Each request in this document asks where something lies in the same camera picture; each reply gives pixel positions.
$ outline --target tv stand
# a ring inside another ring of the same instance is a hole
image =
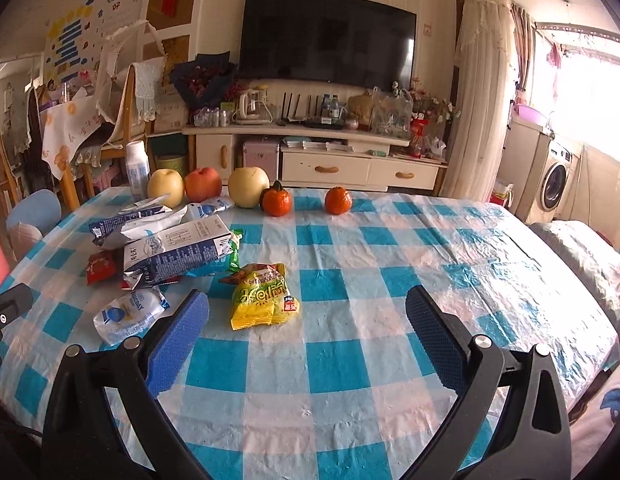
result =
[[[400,187],[430,190],[436,195],[447,168],[445,162],[435,160],[370,155],[368,150],[387,154],[391,146],[407,146],[409,142],[360,130],[322,130],[291,124],[232,124],[224,128],[186,126],[183,134],[189,136],[191,166],[215,168],[224,184],[227,184],[232,170],[242,165],[241,148],[247,136],[345,140],[348,146],[352,146],[353,152],[332,152],[287,148],[282,145],[279,180],[286,187],[343,186],[363,191],[387,191],[389,187]]]

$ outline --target television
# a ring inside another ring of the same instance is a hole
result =
[[[416,22],[367,0],[245,0],[238,75],[409,88]]]

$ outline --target blue and white tablecloth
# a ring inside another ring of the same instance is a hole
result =
[[[218,479],[397,479],[455,401],[405,316],[422,283],[471,333],[500,346],[552,348],[568,407],[609,358],[616,333],[552,251],[504,209],[484,203],[354,192],[350,213],[323,211],[324,190],[296,189],[283,218],[234,208],[241,263],[283,262],[301,314],[286,324],[233,332],[232,287],[212,278],[170,285],[173,306],[193,287],[208,292],[210,320],[176,385],[159,396],[183,440]],[[92,317],[122,292],[85,285],[96,252],[88,223],[130,203],[127,188],[101,193],[56,227],[1,290],[29,285],[32,310],[5,330],[0,401],[42,429],[64,349],[103,349]],[[120,399],[113,413],[132,457],[148,463]],[[473,452],[490,438],[495,397]]]

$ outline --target bottle cap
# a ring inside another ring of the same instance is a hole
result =
[[[128,156],[146,154],[146,146],[142,140],[134,140],[133,142],[130,142],[126,146],[126,149]]]

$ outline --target metal bolt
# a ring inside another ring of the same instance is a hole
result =
[[[543,357],[550,355],[550,347],[547,346],[545,343],[539,343],[538,345],[535,345],[534,349],[536,349],[536,352]]]
[[[123,341],[123,347],[127,350],[134,350],[141,344],[141,339],[136,336],[129,337],[125,341]]]
[[[490,348],[492,346],[492,339],[486,335],[477,335],[474,338],[474,343],[481,348]]]
[[[79,350],[80,350],[79,345],[69,346],[66,349],[66,355],[68,357],[76,357],[77,355],[79,355]]]

